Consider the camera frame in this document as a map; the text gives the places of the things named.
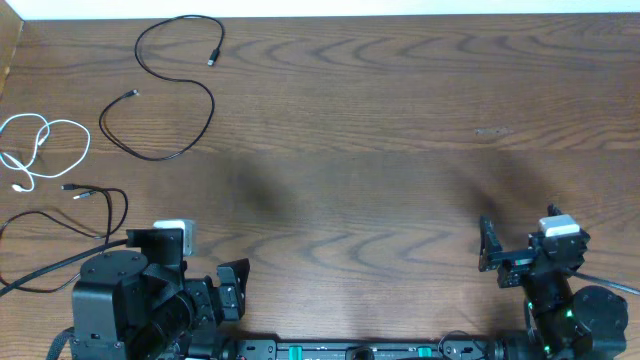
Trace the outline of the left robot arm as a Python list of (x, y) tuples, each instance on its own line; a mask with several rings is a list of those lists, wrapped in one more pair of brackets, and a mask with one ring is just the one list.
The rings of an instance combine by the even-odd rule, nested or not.
[(236, 358), (237, 343), (217, 328), (243, 317), (250, 262), (219, 265), (218, 285), (188, 279), (185, 241), (180, 228), (130, 230), (124, 249), (86, 261), (72, 291), (74, 324), (48, 358), (64, 348), (75, 359)]

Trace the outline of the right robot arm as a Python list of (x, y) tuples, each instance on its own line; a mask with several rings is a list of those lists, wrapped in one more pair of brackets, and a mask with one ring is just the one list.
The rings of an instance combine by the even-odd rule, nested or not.
[(613, 359), (626, 350), (628, 303), (614, 291), (639, 290), (579, 271), (591, 237), (573, 217), (549, 205), (528, 246), (509, 252), (488, 217), (479, 228), (478, 270), (525, 294), (526, 329), (489, 341), (486, 359)]

